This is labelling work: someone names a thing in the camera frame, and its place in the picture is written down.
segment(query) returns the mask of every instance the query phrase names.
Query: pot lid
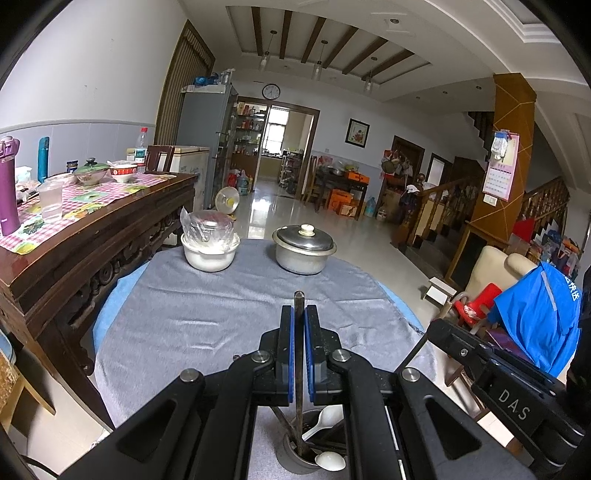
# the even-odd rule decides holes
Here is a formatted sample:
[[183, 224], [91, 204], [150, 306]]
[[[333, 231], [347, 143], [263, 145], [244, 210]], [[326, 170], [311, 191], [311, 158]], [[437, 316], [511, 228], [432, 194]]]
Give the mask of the pot lid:
[[84, 165], [76, 169], [76, 173], [91, 173], [93, 171], [108, 170], [110, 167], [106, 163], [95, 163], [94, 165]]
[[326, 252], [335, 245], [328, 233], [308, 223], [281, 227], [276, 230], [276, 234], [286, 244], [309, 252]]

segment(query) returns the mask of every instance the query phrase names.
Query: wall clock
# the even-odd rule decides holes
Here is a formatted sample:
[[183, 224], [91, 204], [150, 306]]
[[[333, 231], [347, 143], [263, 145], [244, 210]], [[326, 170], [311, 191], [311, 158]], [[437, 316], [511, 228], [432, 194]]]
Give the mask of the wall clock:
[[275, 83], [268, 83], [262, 89], [262, 95], [267, 100], [277, 100], [280, 94], [281, 90]]

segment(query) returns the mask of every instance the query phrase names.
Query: framed picture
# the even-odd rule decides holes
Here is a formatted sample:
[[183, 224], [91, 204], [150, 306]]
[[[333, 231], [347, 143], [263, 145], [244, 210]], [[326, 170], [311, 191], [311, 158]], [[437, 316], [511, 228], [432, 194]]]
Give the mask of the framed picture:
[[368, 140], [368, 132], [368, 124], [364, 124], [363, 122], [360, 122], [358, 120], [350, 119], [345, 142], [350, 143], [351, 145], [357, 145], [358, 147], [365, 148], [365, 143]]

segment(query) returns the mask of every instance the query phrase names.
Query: orange box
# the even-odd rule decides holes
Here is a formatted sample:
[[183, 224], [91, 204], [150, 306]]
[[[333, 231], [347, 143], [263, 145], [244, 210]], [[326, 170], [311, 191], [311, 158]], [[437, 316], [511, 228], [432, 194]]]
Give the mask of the orange box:
[[329, 197], [329, 210], [337, 211], [340, 203], [350, 203], [353, 199], [353, 194], [344, 190], [332, 189]]
[[348, 171], [347, 178], [349, 180], [360, 181], [361, 183], [369, 183], [369, 177], [366, 177], [365, 175], [361, 175], [361, 173], [359, 173], [357, 171]]

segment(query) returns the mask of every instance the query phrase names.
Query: green lid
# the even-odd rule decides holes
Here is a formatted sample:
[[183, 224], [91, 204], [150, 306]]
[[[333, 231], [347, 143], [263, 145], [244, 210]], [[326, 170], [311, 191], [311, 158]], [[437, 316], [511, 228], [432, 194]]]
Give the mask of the green lid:
[[108, 170], [110, 167], [106, 163], [95, 163], [94, 165], [84, 165], [76, 169], [76, 173], [91, 173], [93, 171]]

